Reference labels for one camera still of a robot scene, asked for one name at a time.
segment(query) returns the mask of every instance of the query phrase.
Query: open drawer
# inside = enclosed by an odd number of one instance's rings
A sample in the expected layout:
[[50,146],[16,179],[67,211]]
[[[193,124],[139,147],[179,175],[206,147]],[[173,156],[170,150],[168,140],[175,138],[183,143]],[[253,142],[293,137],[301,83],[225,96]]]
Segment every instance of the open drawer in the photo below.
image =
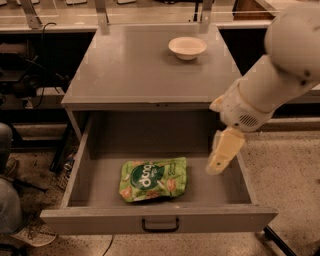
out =
[[[59,234],[261,231],[277,213],[253,202],[241,154],[220,175],[204,171],[215,122],[208,110],[91,112],[61,208],[41,218]],[[126,161],[180,156],[187,159],[184,195],[124,202]]]

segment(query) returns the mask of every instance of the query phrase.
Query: drawer front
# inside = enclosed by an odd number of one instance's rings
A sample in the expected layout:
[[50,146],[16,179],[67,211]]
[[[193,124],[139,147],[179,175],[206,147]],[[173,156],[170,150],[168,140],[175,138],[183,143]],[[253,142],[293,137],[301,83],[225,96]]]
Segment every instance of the drawer front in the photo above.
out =
[[276,216],[274,209],[258,206],[220,207],[206,214],[203,214],[204,209],[181,215],[139,216],[135,212],[126,215],[117,212],[103,209],[45,210],[41,218],[59,234],[94,235],[258,232]]

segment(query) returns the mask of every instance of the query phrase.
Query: wire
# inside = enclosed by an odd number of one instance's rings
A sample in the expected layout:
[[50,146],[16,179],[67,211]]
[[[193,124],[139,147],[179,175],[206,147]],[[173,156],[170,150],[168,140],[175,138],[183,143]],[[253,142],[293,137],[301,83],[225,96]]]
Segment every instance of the wire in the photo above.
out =
[[[43,59],[44,59],[44,66],[47,68],[47,55],[44,49],[44,44],[43,44],[43,38],[44,38],[44,33],[46,31],[47,26],[49,25],[57,25],[55,22],[48,22],[46,25],[43,26],[42,28],[42,33],[41,33],[41,49],[42,49],[42,54],[43,54]],[[47,70],[45,69],[45,72],[43,74],[44,77],[44,83],[47,82]]]
[[47,70],[46,70],[46,68],[45,68],[44,66],[42,66],[42,65],[40,65],[40,64],[38,64],[38,63],[36,63],[36,62],[34,62],[33,60],[26,60],[26,61],[27,61],[27,62],[29,62],[29,63],[31,63],[32,65],[36,65],[36,66],[38,66],[38,67],[42,68],[43,70],[47,71]]
[[105,256],[107,254],[107,252],[109,251],[113,241],[114,241],[114,238],[115,238],[115,235],[112,235],[112,238],[111,238],[111,241],[110,241],[110,244],[108,246],[108,248],[104,251],[104,253],[102,254],[102,256]]
[[39,107],[41,105],[42,99],[43,99],[43,95],[44,95],[44,87],[42,87],[42,92],[41,92],[41,96],[40,96],[40,100],[39,100],[38,104],[35,105],[34,107],[32,107],[32,109],[35,109],[35,108],[37,108],[37,107]]
[[57,92],[57,93],[59,93],[59,94],[60,94],[60,92],[59,92],[59,90],[58,90],[58,88],[57,88],[57,87],[54,87],[54,89],[56,90],[56,92]]

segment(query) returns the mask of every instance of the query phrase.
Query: black cable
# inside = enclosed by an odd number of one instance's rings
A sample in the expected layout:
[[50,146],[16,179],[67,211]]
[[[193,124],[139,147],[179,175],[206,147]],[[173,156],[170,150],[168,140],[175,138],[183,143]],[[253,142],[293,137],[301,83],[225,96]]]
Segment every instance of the black cable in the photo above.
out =
[[37,107],[39,107],[41,105],[42,99],[43,99],[43,95],[44,95],[44,87],[42,87],[42,93],[41,93],[40,100],[39,100],[38,104],[36,106],[32,107],[32,109],[35,109],[35,108],[37,108]]
[[[44,33],[45,33],[45,30],[46,30],[46,27],[47,27],[48,25],[57,25],[57,23],[55,23],[55,22],[48,22],[48,23],[47,23],[46,25],[44,25],[43,28],[42,28],[42,33],[41,33],[41,48],[42,48],[42,54],[43,54],[44,63],[45,63],[44,66],[46,66],[47,60],[46,60],[46,54],[45,54],[45,51],[44,51],[43,37],[44,37]],[[44,66],[42,66],[42,65],[40,65],[40,64],[38,64],[38,63],[36,63],[36,62],[34,62],[34,61],[28,60],[28,62],[30,62],[30,63],[32,63],[33,65],[36,65],[36,66],[38,66],[38,67],[40,67],[40,68],[42,68],[42,69],[44,70],[44,73],[43,73],[43,78],[44,78],[44,79],[43,79],[43,83],[44,83],[44,85],[42,86],[42,93],[41,93],[40,100],[39,100],[38,104],[33,107],[33,109],[34,109],[34,108],[39,107],[39,106],[41,105],[41,103],[42,103],[42,100],[43,100],[45,85],[46,85],[46,83],[47,83],[47,69],[46,69]]]
[[112,235],[112,238],[111,238],[111,241],[110,241],[110,244],[108,246],[108,248],[105,250],[105,252],[102,254],[102,256],[105,256],[107,254],[107,252],[109,251],[113,241],[114,241],[114,238],[115,238],[115,235]]
[[[47,26],[49,25],[57,25],[57,23],[55,22],[48,22],[46,25],[43,26],[42,28],[42,33],[41,33],[41,50],[42,50],[42,55],[43,55],[43,61],[44,61],[44,67],[47,68],[47,54],[45,52],[45,49],[44,49],[44,44],[43,44],[43,38],[44,38],[44,33],[46,31],[46,28]],[[46,84],[47,82],[47,70],[44,72],[44,83]]]

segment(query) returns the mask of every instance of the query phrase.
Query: drawer handle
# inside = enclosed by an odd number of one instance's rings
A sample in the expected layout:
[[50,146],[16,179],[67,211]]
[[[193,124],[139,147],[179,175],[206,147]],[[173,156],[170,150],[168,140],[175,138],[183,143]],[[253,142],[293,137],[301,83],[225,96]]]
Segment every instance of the drawer handle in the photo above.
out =
[[142,229],[143,229],[144,232],[148,232],[148,233],[172,233],[172,232],[176,232],[179,229],[179,218],[176,218],[176,226],[174,228],[165,228],[165,229],[147,228],[146,220],[142,219]]

